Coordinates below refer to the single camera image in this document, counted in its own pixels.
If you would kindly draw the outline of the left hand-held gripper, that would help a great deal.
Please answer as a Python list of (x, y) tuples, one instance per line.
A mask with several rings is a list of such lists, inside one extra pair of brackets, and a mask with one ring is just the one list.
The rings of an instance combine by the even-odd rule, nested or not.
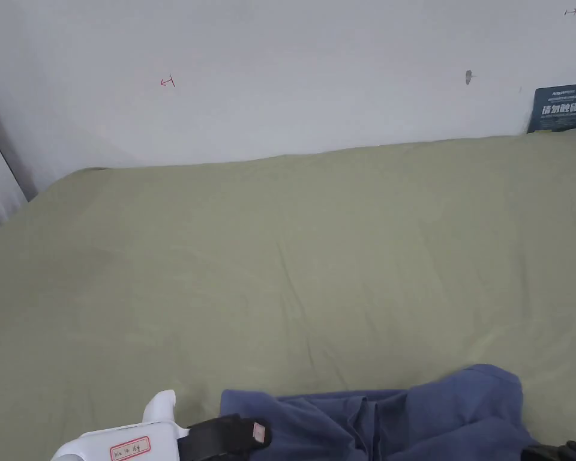
[(175, 391), (161, 391), (141, 422), (84, 433), (59, 447), (52, 460), (249, 460), (271, 444), (263, 418), (226, 415), (185, 429), (176, 424), (175, 406)]

